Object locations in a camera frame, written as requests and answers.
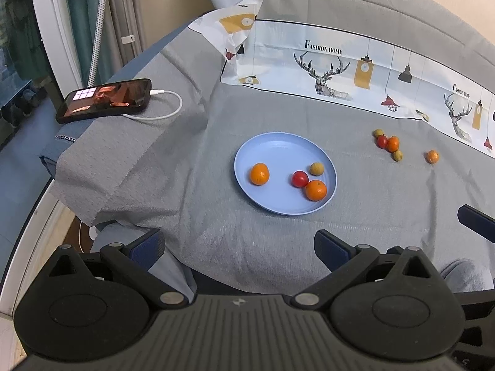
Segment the white door frame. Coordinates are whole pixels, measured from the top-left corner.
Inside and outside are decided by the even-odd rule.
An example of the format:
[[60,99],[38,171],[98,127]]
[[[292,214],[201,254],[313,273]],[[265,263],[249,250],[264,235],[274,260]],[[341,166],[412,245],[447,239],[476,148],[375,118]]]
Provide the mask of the white door frame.
[[62,96],[83,87],[67,0],[33,0],[39,33]]

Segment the black smartphone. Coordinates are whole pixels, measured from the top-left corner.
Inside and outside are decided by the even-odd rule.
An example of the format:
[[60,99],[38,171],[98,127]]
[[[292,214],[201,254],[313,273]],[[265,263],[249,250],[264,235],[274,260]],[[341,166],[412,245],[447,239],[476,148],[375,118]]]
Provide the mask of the black smartphone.
[[138,114],[150,101],[150,79],[130,79],[72,91],[64,99],[55,119],[66,124],[98,117]]

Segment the light blue plate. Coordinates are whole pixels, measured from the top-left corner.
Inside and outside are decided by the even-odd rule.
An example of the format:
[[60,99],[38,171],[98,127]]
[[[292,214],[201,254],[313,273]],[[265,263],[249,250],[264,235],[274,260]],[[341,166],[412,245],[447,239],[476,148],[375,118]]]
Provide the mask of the light blue plate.
[[[327,195],[318,202],[310,201],[304,189],[291,183],[294,172],[307,173],[315,162],[323,163],[325,171],[320,176],[310,176],[310,180],[321,180],[327,187]],[[269,180],[262,186],[249,179],[256,163],[265,163],[269,168]],[[277,215],[312,214],[333,199],[338,185],[336,168],[322,148],[304,137],[280,131],[262,133],[243,143],[234,157],[233,171],[243,193],[259,207]]]

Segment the orange mandarin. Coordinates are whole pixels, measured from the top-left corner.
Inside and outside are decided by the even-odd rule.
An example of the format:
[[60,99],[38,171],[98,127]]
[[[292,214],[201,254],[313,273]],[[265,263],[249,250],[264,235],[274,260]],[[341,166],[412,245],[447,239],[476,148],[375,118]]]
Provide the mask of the orange mandarin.
[[262,186],[267,183],[269,177],[269,168],[265,163],[254,164],[249,173],[250,182],[256,186]]
[[327,195],[327,187],[321,180],[312,180],[304,188],[305,196],[312,202],[318,202]]
[[427,161],[427,163],[429,163],[429,164],[438,163],[438,161],[440,159],[440,155],[439,155],[438,151],[435,151],[435,150],[427,151],[427,153],[425,154],[424,157],[425,157],[425,160]]
[[391,153],[396,152],[399,149],[399,138],[396,136],[391,136],[388,139],[387,150]]

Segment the red cherry tomato on plate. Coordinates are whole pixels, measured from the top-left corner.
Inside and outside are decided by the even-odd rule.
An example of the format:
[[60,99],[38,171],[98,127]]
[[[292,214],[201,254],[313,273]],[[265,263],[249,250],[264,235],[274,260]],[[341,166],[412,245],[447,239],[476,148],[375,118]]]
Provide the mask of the red cherry tomato on plate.
[[296,171],[293,173],[291,183],[298,189],[303,189],[309,183],[309,176],[304,171]]

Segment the red cherry tomato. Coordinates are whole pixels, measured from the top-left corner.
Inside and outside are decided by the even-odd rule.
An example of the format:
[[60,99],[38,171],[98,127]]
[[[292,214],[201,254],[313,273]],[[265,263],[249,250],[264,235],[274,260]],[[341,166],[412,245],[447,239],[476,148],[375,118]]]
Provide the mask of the red cherry tomato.
[[389,144],[389,139],[385,135],[380,135],[376,139],[377,146],[381,149],[385,149]]
[[304,171],[296,171],[293,173],[291,183],[298,189],[303,189],[309,183],[309,176]]

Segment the deer print folded sheet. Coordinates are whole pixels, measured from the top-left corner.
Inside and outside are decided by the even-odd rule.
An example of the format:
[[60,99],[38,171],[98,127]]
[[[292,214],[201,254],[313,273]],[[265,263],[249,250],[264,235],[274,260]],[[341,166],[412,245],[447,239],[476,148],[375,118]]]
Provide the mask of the deer print folded sheet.
[[494,155],[494,94],[420,54],[347,31],[260,19],[257,0],[190,24],[226,63],[221,81],[425,122]]

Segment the grey curtain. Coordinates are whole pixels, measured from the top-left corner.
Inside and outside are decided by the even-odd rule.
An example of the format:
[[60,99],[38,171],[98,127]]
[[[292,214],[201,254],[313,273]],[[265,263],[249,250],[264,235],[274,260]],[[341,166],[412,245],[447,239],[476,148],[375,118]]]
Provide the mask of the grey curtain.
[[105,34],[115,70],[120,70],[144,51],[145,38],[139,14],[139,0],[106,0]]

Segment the grey bed cover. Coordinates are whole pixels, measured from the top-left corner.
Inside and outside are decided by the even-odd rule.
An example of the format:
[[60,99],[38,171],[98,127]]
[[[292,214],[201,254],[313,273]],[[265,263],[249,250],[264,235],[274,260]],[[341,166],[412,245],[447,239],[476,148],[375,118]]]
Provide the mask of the grey bed cover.
[[493,42],[432,0],[211,1],[137,63],[159,90],[138,120],[67,124],[41,155],[94,246],[157,228],[153,274],[185,295],[194,272],[294,294],[327,275],[327,229],[492,289],[457,212],[494,212]]

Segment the orange mandarin front on plate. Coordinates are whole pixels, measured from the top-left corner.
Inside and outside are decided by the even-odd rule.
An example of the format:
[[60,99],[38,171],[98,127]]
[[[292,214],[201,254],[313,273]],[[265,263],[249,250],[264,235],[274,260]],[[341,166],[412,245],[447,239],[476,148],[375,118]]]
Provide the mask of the orange mandarin front on plate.
[[305,196],[312,202],[318,202],[327,195],[327,187],[321,180],[312,180],[304,188]]

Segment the yellow-green longan fruit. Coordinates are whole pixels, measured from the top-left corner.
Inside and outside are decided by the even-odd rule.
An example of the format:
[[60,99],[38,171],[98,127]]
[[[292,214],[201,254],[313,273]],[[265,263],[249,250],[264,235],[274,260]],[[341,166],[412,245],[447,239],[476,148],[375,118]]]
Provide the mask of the yellow-green longan fruit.
[[393,153],[393,158],[396,162],[400,162],[403,159],[403,153],[400,150],[397,150]]
[[381,137],[381,136],[384,136],[385,133],[382,129],[376,129],[373,131],[373,135],[378,138],[378,137]]

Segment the yellow-green longan on plate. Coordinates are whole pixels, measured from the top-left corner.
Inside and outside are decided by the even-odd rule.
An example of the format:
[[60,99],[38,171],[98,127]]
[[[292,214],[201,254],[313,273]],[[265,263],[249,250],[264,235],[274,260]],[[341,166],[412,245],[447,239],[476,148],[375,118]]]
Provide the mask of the yellow-green longan on plate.
[[325,171],[325,167],[323,163],[315,162],[310,165],[310,173],[313,176],[320,176]]

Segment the speckled white pole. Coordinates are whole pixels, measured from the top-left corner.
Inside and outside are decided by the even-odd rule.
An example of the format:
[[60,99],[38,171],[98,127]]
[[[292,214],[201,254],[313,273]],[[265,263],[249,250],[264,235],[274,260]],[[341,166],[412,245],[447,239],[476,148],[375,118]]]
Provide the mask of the speckled white pole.
[[106,0],[98,0],[95,34],[92,45],[92,59],[90,63],[88,81],[87,81],[88,88],[92,87],[95,84],[95,80],[97,76],[97,67],[101,52],[101,41],[103,35],[105,11],[106,11]]

